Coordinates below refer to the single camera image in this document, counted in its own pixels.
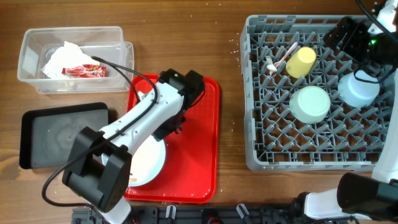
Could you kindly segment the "light blue plate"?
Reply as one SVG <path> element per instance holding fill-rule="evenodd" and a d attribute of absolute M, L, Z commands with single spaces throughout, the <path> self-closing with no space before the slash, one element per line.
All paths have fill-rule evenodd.
<path fill-rule="evenodd" d="M 156 141 L 150 135 L 132 156 L 128 186 L 138 187 L 152 181 L 162 170 L 165 155 L 164 140 Z"/>

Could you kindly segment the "red snack wrapper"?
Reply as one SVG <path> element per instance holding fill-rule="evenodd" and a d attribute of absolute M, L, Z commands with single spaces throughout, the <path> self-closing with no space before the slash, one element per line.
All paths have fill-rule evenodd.
<path fill-rule="evenodd" d="M 73 68 L 63 68 L 62 74 L 77 78 L 101 78 L 106 76 L 106 67 L 103 65 L 83 64 Z"/>

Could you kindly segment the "white plastic fork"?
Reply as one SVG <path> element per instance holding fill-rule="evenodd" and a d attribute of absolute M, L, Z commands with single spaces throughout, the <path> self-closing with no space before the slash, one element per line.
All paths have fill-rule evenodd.
<path fill-rule="evenodd" d="M 265 59 L 267 61 L 267 69 L 269 71 L 269 75 L 272 75 L 274 72 L 277 71 L 277 68 L 274 66 L 272 58 L 269 55 L 266 55 Z"/>

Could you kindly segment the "white napkin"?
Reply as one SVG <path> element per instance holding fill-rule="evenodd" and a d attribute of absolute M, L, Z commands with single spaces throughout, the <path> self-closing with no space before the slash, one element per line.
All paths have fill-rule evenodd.
<path fill-rule="evenodd" d="M 58 48 L 52 54 L 50 60 L 44 65 L 41 71 L 50 78 L 60 79 L 66 78 L 66 75 L 62 74 L 64 68 L 99 64 L 99 62 L 84 54 L 76 44 L 64 42 L 64 46 Z"/>

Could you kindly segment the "green bowl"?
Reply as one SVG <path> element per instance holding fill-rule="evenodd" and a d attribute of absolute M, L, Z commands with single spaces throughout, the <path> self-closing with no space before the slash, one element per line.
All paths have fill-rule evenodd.
<path fill-rule="evenodd" d="M 307 124 L 324 120 L 330 105 L 327 92 L 317 86 L 306 86 L 297 90 L 289 101 L 290 112 L 297 120 Z"/>

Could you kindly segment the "yellow plastic cup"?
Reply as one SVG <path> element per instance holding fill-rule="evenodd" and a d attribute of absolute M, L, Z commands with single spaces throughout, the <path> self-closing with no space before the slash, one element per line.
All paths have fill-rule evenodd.
<path fill-rule="evenodd" d="M 313 67 L 317 55 L 310 47 L 300 48 L 286 63 L 286 71 L 291 77 L 305 77 Z"/>

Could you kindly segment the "light blue small bowl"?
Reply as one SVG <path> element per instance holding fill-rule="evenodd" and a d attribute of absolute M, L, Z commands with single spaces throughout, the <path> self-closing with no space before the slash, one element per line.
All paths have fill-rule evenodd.
<path fill-rule="evenodd" d="M 338 83 L 338 93 L 341 99 L 355 108 L 369 106 L 380 91 L 377 79 L 362 70 L 343 76 Z"/>

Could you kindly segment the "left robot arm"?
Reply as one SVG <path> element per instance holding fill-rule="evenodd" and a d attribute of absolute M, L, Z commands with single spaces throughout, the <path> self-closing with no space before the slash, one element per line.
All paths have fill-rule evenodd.
<path fill-rule="evenodd" d="M 205 89 L 202 75 L 191 70 L 161 72 L 152 90 L 117 121 L 76 136 L 62 182 L 92 205 L 107 223 L 123 223 L 131 211 L 124 199 L 131 161 L 149 137 L 160 141 L 176 132 L 184 113 Z"/>

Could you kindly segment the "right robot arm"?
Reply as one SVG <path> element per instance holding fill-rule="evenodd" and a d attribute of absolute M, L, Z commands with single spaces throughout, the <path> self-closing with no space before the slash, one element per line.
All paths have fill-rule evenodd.
<path fill-rule="evenodd" d="M 384 81 L 397 77 L 397 6 L 392 1 L 384 1 L 374 16 L 361 1 L 357 1 L 357 5 L 379 32 L 344 17 L 325 35 L 324 41 L 331 49 L 342 42 L 343 51 L 358 61 L 356 70 L 338 83 L 341 99 L 350 106 L 367 106 Z M 335 189 L 301 193 L 291 203 L 289 219 L 292 223 L 397 221 L 396 104 L 392 107 L 384 147 L 372 176 L 348 172 Z"/>

